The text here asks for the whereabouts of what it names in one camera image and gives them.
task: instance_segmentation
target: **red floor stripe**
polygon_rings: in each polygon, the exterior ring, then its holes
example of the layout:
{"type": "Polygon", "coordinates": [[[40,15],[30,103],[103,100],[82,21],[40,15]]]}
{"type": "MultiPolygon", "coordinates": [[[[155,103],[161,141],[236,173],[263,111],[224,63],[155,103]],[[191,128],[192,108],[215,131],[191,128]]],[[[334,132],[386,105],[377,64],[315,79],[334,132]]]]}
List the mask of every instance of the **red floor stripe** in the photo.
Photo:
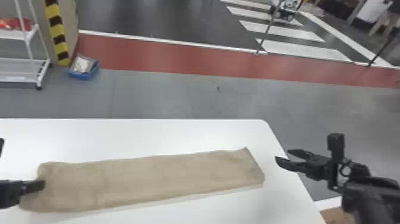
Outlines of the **red floor stripe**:
{"type": "Polygon", "coordinates": [[[99,59],[103,69],[400,88],[400,71],[336,61],[91,35],[80,35],[76,52],[99,59]]]}

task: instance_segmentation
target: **person's leg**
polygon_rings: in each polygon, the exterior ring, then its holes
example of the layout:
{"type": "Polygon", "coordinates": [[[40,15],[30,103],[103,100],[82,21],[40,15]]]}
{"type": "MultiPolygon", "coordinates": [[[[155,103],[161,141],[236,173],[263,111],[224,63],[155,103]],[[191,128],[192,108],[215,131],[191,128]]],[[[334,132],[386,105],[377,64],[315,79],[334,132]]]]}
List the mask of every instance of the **person's leg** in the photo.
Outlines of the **person's leg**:
{"type": "Polygon", "coordinates": [[[393,27],[396,26],[397,21],[399,21],[400,15],[397,15],[395,13],[391,13],[388,12],[389,14],[389,24],[387,25],[387,27],[385,28],[385,31],[383,32],[383,37],[387,38],[390,34],[390,32],[392,31],[393,27]]]}
{"type": "Polygon", "coordinates": [[[389,18],[388,11],[383,12],[376,21],[376,24],[372,27],[372,29],[368,33],[368,36],[373,36],[378,31],[380,26],[382,26],[388,20],[388,18],[389,18]]]}

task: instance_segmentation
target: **red object on shelf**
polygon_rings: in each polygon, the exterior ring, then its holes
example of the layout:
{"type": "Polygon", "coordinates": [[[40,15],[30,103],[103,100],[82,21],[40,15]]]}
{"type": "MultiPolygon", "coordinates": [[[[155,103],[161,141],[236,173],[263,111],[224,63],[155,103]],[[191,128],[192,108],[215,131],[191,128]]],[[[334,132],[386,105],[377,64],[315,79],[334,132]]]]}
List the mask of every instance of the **red object on shelf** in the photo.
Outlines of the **red object on shelf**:
{"type": "MultiPolygon", "coordinates": [[[[23,18],[23,22],[25,25],[25,30],[30,31],[32,29],[30,20],[23,18]]],[[[22,25],[18,18],[0,18],[0,29],[22,30],[22,25]]]]}

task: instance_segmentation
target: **caster wheel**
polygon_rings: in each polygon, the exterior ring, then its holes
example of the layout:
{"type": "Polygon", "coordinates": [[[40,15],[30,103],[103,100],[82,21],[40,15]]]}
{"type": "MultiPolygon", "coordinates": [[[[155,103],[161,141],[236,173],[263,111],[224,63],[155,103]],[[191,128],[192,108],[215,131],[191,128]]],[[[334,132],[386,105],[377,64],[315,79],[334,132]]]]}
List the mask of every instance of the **caster wheel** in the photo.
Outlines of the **caster wheel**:
{"type": "Polygon", "coordinates": [[[293,20],[293,15],[288,15],[286,21],[291,22],[293,20]]]}

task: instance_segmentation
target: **beige towel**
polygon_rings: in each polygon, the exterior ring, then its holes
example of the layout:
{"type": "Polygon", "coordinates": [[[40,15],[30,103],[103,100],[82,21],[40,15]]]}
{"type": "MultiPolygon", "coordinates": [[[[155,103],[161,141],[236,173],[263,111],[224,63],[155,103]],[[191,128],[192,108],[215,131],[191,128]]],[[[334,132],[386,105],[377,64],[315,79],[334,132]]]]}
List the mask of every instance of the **beige towel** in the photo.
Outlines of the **beige towel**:
{"type": "Polygon", "coordinates": [[[38,212],[86,211],[222,191],[264,182],[247,148],[39,166],[43,191],[21,198],[38,212]]]}

